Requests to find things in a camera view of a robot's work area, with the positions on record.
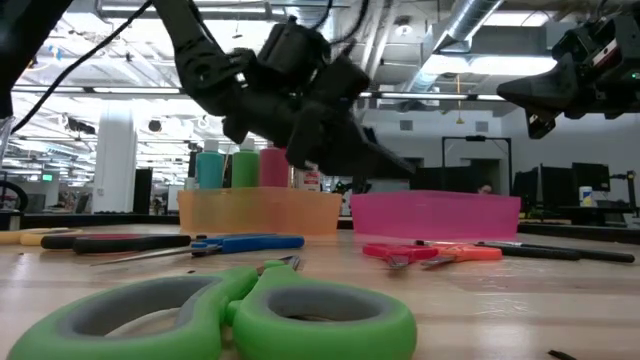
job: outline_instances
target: table surface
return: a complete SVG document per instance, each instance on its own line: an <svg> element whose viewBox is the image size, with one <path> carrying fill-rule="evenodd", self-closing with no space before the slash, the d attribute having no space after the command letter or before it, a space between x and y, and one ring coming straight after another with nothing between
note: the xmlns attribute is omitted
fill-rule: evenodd
<svg viewBox="0 0 640 360"><path fill-rule="evenodd" d="M88 232L176 233L177 226L127 225ZM632 252L616 243L519 235L522 242ZM89 267L104 256L0 247L0 357L35 322L73 300L112 286L162 276L215 272L299 253L304 276L366 287L405 302L418 324L414 359L550 359L550 349L585 359L639 359L640 266L506 258L392 272L360 246L378 238L341 231L308 237L304 249L191 259L174 256ZM127 324L117 334L151 332L167 312ZM223 359L237 359L233 348Z"/></svg>

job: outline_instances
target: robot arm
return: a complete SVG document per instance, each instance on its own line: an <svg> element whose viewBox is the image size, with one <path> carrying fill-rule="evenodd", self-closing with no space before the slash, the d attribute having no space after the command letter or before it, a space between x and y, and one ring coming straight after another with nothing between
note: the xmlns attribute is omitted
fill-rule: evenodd
<svg viewBox="0 0 640 360"><path fill-rule="evenodd" d="M8 0L9 3L55 3L50 31L70 0ZM276 24L258 54L236 49L225 54L204 25L193 0L152 0L175 50L182 87L200 107L223 116L223 132L241 143L249 132L285 148L297 168L318 165L331 176L409 178L414 168L380 146L373 131L351 114L369 78L349 60L353 44L331 61L331 47L315 30L296 24ZM20 24L30 22L27 16ZM27 58L32 58L46 36ZM19 49L4 52L0 61L15 58ZM2 85L13 86L26 67Z"/></svg>
<svg viewBox="0 0 640 360"><path fill-rule="evenodd" d="M600 19L569 30L553 47L549 72L498 86L498 95L526 111L529 137L540 139L564 113L615 119L640 112L640 13Z"/></svg>

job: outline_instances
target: pink bottle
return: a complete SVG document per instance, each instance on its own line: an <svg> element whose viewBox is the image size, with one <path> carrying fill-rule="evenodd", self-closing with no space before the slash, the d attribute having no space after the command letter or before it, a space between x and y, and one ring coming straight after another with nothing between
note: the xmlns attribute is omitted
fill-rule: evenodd
<svg viewBox="0 0 640 360"><path fill-rule="evenodd" d="M260 151L260 186L289 187L286 150L269 146Z"/></svg>

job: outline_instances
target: orange scissors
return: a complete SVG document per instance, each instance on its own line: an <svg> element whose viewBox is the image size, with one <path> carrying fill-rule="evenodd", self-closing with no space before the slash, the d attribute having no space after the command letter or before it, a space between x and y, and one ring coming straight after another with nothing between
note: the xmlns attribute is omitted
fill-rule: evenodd
<svg viewBox="0 0 640 360"><path fill-rule="evenodd" d="M472 244L429 244L418 240L416 245L438 250L437 256L422 262L422 265L427 269L450 262L502 260L502 250L474 246Z"/></svg>

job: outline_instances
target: orange plastic bin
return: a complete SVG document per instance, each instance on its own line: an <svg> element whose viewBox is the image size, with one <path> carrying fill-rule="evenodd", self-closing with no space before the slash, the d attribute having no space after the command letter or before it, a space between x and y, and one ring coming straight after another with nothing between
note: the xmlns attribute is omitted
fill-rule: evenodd
<svg viewBox="0 0 640 360"><path fill-rule="evenodd" d="M339 194L276 187L178 192L188 233L335 234L341 204Z"/></svg>

